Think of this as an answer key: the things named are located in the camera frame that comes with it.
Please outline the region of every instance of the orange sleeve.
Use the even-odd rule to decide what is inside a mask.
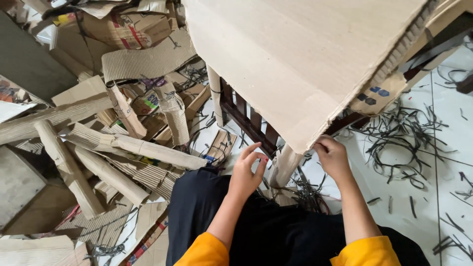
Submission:
[[[350,243],[330,262],[333,266],[401,266],[387,236]]]
[[[195,239],[174,266],[224,266],[228,262],[227,248],[212,234],[205,232]]]

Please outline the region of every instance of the white tile floor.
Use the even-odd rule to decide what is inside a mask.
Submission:
[[[458,150],[452,153],[441,152],[440,155],[443,156],[444,161],[433,155],[432,147],[421,149],[417,153],[421,160],[431,166],[424,166],[422,171],[427,179],[427,181],[423,180],[425,189],[419,190],[413,187],[408,180],[393,180],[387,184],[388,177],[376,173],[371,161],[368,160],[368,154],[365,151],[371,147],[372,142],[365,135],[342,132],[343,136],[337,138],[347,147],[353,174],[366,201],[381,197],[380,201],[369,206],[376,222],[382,226],[394,228],[417,242],[432,266],[473,266],[472,260],[459,248],[447,248],[437,255],[433,255],[432,252],[439,240],[446,236],[451,236],[454,239],[457,237],[464,244],[466,250],[469,250],[469,247],[473,248],[473,241],[468,239],[468,237],[473,239],[473,198],[466,200],[471,204],[468,205],[450,194],[455,191],[468,192],[471,188],[466,181],[460,180],[460,171],[464,172],[470,181],[473,181],[473,144],[468,138],[473,133],[473,95],[464,95],[456,92],[455,89],[441,86],[451,87],[451,85],[444,84],[445,80],[439,76],[440,72],[442,76],[447,77],[448,72],[455,68],[473,70],[473,52],[464,47],[460,48],[447,58],[438,70],[434,69],[419,81],[410,93],[402,95],[403,106],[406,107],[424,109],[425,105],[433,105],[437,120],[449,125],[449,127],[441,127],[442,131],[435,132],[437,138],[448,144],[445,146],[437,143],[438,147],[445,151]],[[455,80],[461,80],[465,75],[464,72],[454,72],[453,77]],[[461,117],[460,108],[468,121]],[[203,114],[211,114],[212,111],[213,104],[208,101],[202,112]],[[206,120],[200,122],[193,130],[204,127],[206,122]],[[241,130],[234,121],[230,121],[224,128],[231,133],[241,135]],[[201,131],[194,147],[196,155],[206,148],[206,143],[212,142],[218,130],[215,123],[210,128]],[[253,143],[247,136],[245,136],[245,140],[249,144]],[[376,138],[371,137],[371,141],[376,141]],[[223,174],[232,172],[233,165],[241,151],[239,149],[240,143],[241,139],[237,138]],[[410,156],[411,154],[402,148],[389,145],[382,153],[381,160],[393,163],[399,162],[403,158],[408,160]],[[313,159],[304,166],[302,166],[303,161],[300,164],[312,184],[319,184],[324,176],[324,171],[317,162],[317,154],[313,154]],[[341,209],[340,192],[331,177],[328,177],[324,182],[322,194],[326,195],[325,199],[331,212],[337,213]],[[392,214],[388,212],[389,196],[393,198]],[[410,196],[413,197],[417,218],[413,217],[411,211]],[[441,220],[444,219],[451,223],[447,218],[447,213],[464,230],[464,234]],[[119,243],[130,233],[132,228],[132,225],[125,227]],[[132,242],[134,242],[134,233],[125,246],[130,246]],[[118,259],[118,257],[115,258],[111,266],[116,265]],[[104,262],[105,259],[101,258],[100,265]]]

